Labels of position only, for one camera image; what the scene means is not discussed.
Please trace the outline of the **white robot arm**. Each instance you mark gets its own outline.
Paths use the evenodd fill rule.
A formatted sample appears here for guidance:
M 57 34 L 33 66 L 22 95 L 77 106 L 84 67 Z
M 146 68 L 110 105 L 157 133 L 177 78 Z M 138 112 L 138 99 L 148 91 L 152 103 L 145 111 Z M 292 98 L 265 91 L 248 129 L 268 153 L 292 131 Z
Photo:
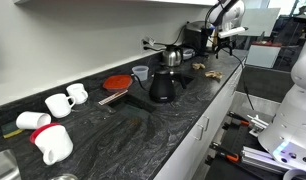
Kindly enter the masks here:
M 223 48 L 228 48 L 229 54 L 232 54 L 230 37 L 248 30 L 247 27 L 234 25 L 235 21 L 242 19 L 244 13 L 245 5 L 242 0 L 218 0 L 207 12 L 204 20 L 205 29 L 221 28 L 217 33 L 219 42 L 214 48 L 215 54 Z

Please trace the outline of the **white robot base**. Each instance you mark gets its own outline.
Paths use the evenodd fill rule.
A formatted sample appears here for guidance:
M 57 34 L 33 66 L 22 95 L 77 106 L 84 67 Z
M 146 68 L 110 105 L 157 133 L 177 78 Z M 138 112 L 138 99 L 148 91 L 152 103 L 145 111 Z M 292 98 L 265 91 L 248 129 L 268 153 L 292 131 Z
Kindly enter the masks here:
M 294 85 L 258 141 L 277 162 L 306 171 L 306 42 L 291 78 Z

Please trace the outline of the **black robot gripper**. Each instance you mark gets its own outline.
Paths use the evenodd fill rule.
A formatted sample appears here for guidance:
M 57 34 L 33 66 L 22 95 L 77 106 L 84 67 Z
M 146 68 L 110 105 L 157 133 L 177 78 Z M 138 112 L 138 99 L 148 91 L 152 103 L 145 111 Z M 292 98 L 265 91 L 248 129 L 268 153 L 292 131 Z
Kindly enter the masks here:
M 213 42 L 214 45 L 214 53 L 217 54 L 221 49 L 228 48 L 229 53 L 232 53 L 233 47 L 231 46 L 231 41 L 229 37 L 220 38 L 216 37 L 216 40 Z

